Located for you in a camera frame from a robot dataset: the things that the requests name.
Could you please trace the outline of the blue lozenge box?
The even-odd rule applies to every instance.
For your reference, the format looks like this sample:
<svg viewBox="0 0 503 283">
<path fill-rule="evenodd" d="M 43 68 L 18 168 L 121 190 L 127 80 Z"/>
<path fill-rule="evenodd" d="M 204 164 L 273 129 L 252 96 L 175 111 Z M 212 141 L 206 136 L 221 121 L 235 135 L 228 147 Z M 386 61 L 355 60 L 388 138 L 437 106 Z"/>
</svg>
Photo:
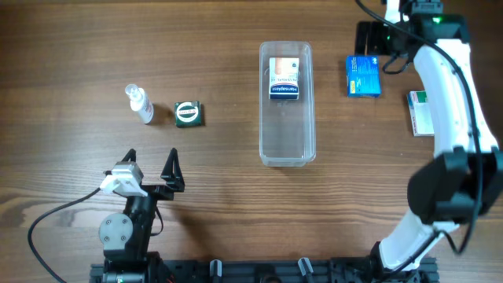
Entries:
<svg viewBox="0 0 503 283">
<path fill-rule="evenodd" d="M 346 77 L 348 97 L 379 97 L 381 95 L 378 57 L 348 56 Z"/>
</svg>

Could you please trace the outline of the white glue bottle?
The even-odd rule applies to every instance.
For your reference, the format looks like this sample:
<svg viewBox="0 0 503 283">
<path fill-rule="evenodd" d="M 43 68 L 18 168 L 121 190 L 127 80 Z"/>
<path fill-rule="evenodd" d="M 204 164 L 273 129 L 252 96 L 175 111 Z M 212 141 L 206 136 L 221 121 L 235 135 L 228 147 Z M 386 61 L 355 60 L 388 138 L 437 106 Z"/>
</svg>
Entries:
<svg viewBox="0 0 503 283">
<path fill-rule="evenodd" d="M 125 93 L 130 99 L 131 110 L 138 114 L 144 124 L 150 123 L 154 116 L 154 108 L 145 90 L 136 84 L 129 84 L 125 88 Z"/>
</svg>

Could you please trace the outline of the Hansaplast plaster box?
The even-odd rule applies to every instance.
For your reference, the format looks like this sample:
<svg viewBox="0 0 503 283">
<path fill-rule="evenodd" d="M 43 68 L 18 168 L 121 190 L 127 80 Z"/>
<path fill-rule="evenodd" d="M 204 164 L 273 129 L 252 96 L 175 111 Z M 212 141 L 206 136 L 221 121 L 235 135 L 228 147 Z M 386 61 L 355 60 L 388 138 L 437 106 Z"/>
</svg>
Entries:
<svg viewBox="0 0 503 283">
<path fill-rule="evenodd" d="M 271 57 L 269 97 L 271 100 L 299 99 L 299 58 Z"/>
</svg>

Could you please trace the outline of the white green medicine box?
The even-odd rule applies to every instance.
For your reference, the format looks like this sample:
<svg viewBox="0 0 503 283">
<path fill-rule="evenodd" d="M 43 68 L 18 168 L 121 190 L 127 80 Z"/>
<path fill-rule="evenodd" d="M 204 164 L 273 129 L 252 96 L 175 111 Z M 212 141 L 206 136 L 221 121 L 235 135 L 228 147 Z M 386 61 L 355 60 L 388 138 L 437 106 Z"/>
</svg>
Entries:
<svg viewBox="0 0 503 283">
<path fill-rule="evenodd" d="M 407 95 L 407 101 L 409 105 L 413 135 L 415 137 L 433 136 L 434 128 L 426 92 L 410 91 Z"/>
</svg>

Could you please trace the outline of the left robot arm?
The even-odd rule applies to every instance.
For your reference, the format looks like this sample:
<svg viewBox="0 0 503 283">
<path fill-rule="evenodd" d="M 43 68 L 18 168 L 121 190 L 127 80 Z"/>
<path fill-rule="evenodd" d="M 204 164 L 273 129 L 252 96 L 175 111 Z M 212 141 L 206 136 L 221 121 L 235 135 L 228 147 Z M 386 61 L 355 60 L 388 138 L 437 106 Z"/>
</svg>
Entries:
<svg viewBox="0 0 503 283">
<path fill-rule="evenodd" d="M 160 217 L 157 203 L 174 199 L 185 190 L 178 162 L 177 149 L 171 149 L 160 177 L 162 185 L 145 185 L 144 175 L 136 162 L 136 151 L 130 149 L 110 171 L 100 190 L 126 198 L 121 213 L 106 217 L 98 231 L 105 261 L 93 265 L 91 282 L 174 282 L 174 274 L 158 252 L 149 251 L 149 241 L 155 237 L 152 224 Z"/>
</svg>

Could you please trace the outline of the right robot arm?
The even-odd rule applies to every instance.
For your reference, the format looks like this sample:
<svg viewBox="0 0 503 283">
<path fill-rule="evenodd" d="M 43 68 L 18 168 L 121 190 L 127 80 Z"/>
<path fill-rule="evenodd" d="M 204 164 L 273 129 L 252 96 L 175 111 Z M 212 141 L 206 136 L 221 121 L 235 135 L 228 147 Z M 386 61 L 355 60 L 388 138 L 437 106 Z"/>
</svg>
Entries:
<svg viewBox="0 0 503 283">
<path fill-rule="evenodd" d="M 401 280 L 459 226 L 461 255 L 478 218 L 502 191 L 502 152 L 486 124 L 472 78 L 465 18 L 446 14 L 440 1 L 388 1 L 368 31 L 371 54 L 412 65 L 423 84 L 434 130 L 433 159 L 407 185 L 408 211 L 373 246 L 358 271 L 366 281 Z"/>
</svg>

